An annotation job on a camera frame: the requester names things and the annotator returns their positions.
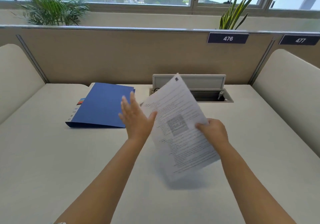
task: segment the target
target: snake plant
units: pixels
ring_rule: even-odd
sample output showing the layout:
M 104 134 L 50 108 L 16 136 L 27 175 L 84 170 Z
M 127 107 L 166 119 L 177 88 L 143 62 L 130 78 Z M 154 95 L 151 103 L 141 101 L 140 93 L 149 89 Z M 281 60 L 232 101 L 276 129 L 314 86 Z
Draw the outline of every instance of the snake plant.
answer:
M 220 19 L 219 29 L 233 29 L 240 18 L 242 12 L 250 4 L 252 0 L 242 0 L 235 8 L 237 0 L 230 0 L 230 5 L 226 13 L 223 13 Z M 247 18 L 248 13 L 243 17 L 240 23 L 236 26 L 237 29 Z

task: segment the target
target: forearm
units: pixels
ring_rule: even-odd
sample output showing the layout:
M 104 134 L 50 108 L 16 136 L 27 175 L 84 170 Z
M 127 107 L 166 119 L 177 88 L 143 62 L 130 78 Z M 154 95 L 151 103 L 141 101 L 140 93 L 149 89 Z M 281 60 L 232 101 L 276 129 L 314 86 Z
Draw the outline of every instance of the forearm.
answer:
M 295 223 L 229 143 L 218 152 L 246 224 Z
M 110 223 L 144 141 L 127 140 L 56 223 Z

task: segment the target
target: blue folder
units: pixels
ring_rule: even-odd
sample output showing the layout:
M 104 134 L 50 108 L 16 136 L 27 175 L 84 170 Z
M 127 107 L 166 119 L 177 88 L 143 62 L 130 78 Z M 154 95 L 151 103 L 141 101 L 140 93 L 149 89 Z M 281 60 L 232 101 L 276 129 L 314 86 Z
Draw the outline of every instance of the blue folder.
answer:
M 130 92 L 134 92 L 134 87 L 95 83 L 66 124 L 74 128 L 125 128 L 118 113 L 121 113 L 122 96 L 130 102 Z

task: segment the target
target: person's left arm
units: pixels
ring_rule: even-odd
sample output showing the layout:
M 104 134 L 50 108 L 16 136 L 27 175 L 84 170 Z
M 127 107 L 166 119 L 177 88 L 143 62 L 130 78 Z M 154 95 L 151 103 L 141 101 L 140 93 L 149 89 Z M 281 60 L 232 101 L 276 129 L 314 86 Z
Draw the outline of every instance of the person's left arm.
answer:
M 134 167 L 134 163 L 152 130 L 156 112 L 147 118 L 130 94 L 129 104 L 122 98 L 122 114 L 128 140 L 105 166 L 94 181 L 62 213 L 55 223 L 106 224 L 110 223 L 119 199 Z

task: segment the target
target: white desk surface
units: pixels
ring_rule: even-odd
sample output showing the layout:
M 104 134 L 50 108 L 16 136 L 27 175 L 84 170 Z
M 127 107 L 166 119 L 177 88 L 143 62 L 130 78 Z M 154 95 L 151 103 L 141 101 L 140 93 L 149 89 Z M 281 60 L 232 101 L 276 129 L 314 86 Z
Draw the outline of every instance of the white desk surface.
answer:
M 134 85 L 142 101 L 149 85 Z M 234 103 L 200 103 L 220 119 L 259 180 L 297 223 L 319 223 L 320 159 L 249 85 L 226 85 Z M 0 223 L 47 224 L 97 176 L 125 129 L 70 129 L 84 85 L 47 84 L 0 125 Z M 148 139 L 112 223 L 244 223 L 218 161 L 167 183 Z

